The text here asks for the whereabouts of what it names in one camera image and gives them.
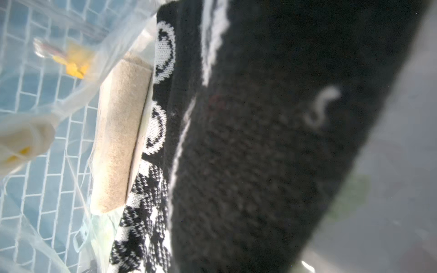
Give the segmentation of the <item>clear plastic vacuum bag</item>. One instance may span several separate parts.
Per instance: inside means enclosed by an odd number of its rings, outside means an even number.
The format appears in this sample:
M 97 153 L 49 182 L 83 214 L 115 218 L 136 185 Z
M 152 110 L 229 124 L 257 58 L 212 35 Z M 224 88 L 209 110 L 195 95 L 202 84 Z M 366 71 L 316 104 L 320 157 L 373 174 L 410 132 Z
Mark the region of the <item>clear plastic vacuum bag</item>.
M 134 53 L 152 66 L 140 158 L 158 138 L 151 107 L 156 13 L 163 1 L 1 2 L 1 271 L 111 273 L 124 206 L 91 213 L 100 88 Z M 55 53 L 94 51 L 83 79 Z

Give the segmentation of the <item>beige fluffy scarf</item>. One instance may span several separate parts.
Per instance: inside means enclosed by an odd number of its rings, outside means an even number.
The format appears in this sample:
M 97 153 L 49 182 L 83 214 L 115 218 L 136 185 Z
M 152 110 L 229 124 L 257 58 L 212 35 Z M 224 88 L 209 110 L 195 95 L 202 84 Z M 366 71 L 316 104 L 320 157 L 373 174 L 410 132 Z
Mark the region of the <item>beige fluffy scarf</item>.
M 91 160 L 94 215 L 126 203 L 140 160 L 141 123 L 151 76 L 152 66 L 129 52 L 101 85 Z

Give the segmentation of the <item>black white knitted scarf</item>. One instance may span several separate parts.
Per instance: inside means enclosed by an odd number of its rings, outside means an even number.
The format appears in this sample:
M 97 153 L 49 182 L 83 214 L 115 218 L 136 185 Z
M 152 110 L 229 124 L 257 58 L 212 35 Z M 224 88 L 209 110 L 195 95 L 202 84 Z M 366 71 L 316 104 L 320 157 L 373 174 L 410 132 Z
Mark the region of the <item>black white knitted scarf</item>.
M 170 1 L 111 273 L 287 273 L 429 1 Z

